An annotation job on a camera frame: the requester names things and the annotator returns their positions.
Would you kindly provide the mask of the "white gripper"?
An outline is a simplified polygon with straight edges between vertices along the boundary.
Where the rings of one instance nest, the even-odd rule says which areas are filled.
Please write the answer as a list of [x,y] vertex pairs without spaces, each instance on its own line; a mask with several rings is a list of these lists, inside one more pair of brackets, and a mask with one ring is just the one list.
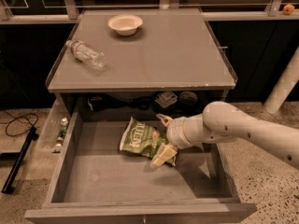
[[190,138],[194,121],[191,118],[181,117],[172,119],[164,114],[157,114],[156,117],[161,121],[164,127],[167,127],[166,136],[170,144],[161,144],[157,153],[151,160],[151,168],[159,168],[165,163],[174,165],[178,149],[193,147]]

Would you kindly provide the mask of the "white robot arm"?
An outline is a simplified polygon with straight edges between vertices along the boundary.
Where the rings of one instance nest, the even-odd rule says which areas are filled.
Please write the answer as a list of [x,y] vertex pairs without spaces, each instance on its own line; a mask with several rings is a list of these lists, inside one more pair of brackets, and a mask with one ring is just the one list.
[[230,142],[241,138],[299,168],[299,130],[256,119],[237,107],[222,102],[208,104],[202,114],[172,119],[157,114],[166,127],[168,145],[161,145],[150,166],[158,168],[173,158],[179,149],[201,144]]

